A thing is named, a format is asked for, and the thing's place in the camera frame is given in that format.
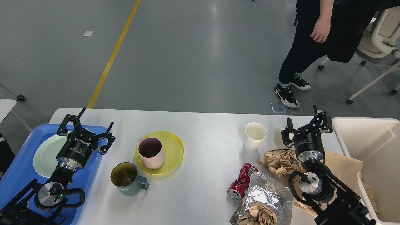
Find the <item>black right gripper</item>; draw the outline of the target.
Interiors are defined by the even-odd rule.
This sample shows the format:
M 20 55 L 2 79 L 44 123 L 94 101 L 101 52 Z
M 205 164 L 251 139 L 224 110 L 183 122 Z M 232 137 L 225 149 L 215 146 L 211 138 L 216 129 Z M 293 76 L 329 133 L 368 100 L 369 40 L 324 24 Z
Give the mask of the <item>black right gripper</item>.
M 326 111 L 320 110 L 316 105 L 313 105 L 313 108 L 315 116 L 309 124 L 296 131 L 292 119 L 288 117 L 285 129 L 281 130 L 284 145 L 288 148 L 294 146 L 296 157 L 301 162 L 310 159 L 319 161 L 324 159 L 325 151 L 321 134 L 333 132 L 331 116 Z M 290 134 L 294 134 L 294 141 L 290 139 Z

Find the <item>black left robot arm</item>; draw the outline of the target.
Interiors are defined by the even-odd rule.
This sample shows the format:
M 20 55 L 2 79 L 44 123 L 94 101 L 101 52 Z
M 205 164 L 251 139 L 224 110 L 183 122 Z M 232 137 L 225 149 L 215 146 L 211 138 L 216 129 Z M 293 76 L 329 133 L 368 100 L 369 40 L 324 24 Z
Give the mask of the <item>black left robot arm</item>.
M 1 180 L 2 225 L 75 225 L 101 161 L 115 141 L 108 128 L 61 124 L 36 127 Z

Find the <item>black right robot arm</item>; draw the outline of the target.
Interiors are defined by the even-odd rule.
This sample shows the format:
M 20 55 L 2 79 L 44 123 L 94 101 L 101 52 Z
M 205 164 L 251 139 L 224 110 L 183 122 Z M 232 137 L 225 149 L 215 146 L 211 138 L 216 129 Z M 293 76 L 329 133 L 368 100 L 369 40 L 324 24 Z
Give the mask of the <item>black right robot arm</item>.
M 296 158 L 303 163 L 305 172 L 294 171 L 289 177 L 289 187 L 294 198 L 310 206 L 317 214 L 317 225 L 375 225 L 367 218 L 368 209 L 360 196 L 332 174 L 325 163 L 322 133 L 331 133 L 332 119 L 316 105 L 314 118 L 295 129 L 291 118 L 281 131 L 287 147 L 294 147 Z

